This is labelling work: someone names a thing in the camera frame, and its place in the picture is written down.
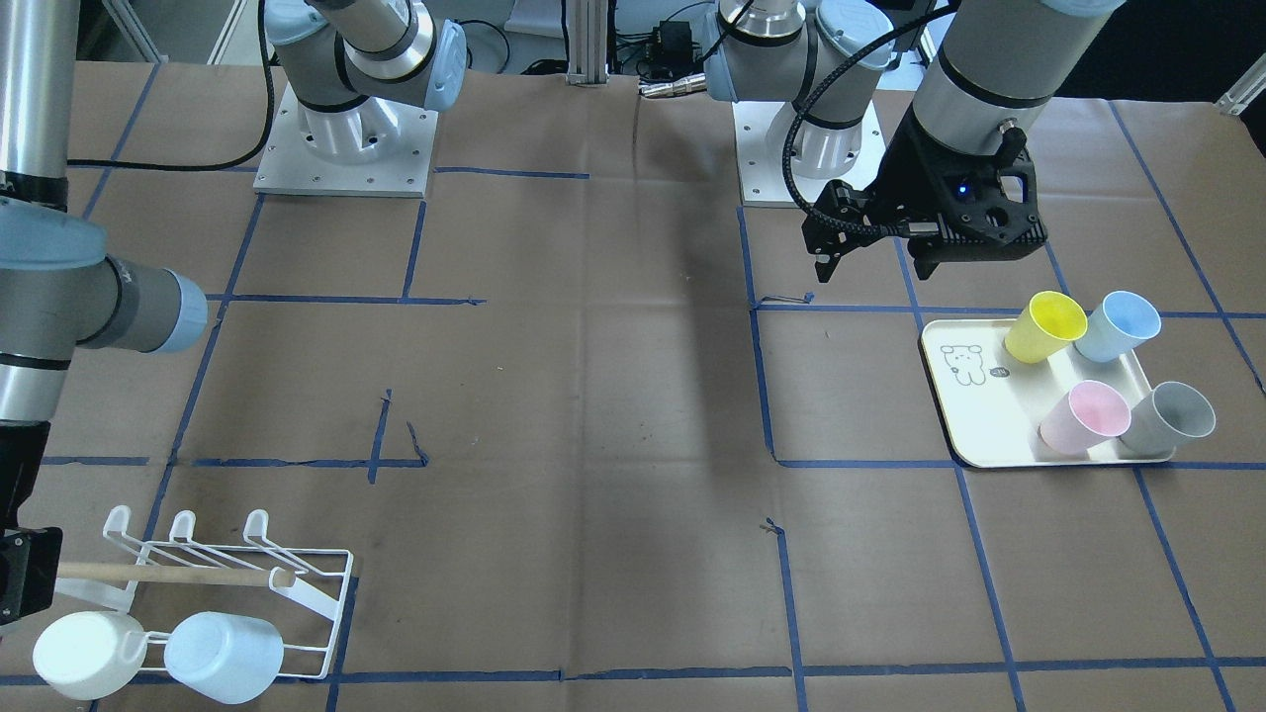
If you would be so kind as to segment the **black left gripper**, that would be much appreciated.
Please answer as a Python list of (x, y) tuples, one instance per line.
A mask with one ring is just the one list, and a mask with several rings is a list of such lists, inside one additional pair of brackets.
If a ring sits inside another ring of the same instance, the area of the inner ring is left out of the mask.
[(903, 223), (908, 253), (920, 281), (953, 260), (1022, 260), (1048, 239), (1039, 219), (1036, 166), (1028, 136), (1014, 122), (994, 130), (1001, 143), (981, 156), (936, 141), (908, 110), (866, 191), (829, 180), (801, 224), (819, 283), (828, 283), (843, 256), (881, 239), (863, 224)]

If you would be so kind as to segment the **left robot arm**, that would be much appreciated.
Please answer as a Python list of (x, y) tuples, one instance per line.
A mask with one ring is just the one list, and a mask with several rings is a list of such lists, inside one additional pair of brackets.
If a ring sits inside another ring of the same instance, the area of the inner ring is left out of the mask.
[[(827, 283), (841, 260), (905, 239), (915, 274), (1017, 261), (1044, 248), (1031, 127), (1118, 9), (1117, 1), (950, 1), (901, 27), (868, 1), (714, 1), (699, 27), (708, 94), (779, 101), (774, 160), (804, 213), (806, 252)], [(815, 200), (794, 182), (810, 136), (849, 136), (903, 35), (950, 28), (887, 144), (856, 189), (832, 177)]]

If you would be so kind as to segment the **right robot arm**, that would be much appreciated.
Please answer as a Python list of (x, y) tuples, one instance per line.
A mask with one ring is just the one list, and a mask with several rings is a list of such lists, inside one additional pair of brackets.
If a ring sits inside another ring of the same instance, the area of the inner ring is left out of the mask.
[(208, 329), (208, 294), (113, 255), (70, 171), (227, 171), (257, 160), (266, 195), (423, 198), (436, 123), (463, 89), (463, 24), (424, 1), (260, 1), (265, 125), (203, 165), (70, 155), (77, 1), (3, 4), (3, 625), (54, 597), (63, 533), (20, 522), (81, 350), (171, 353)]

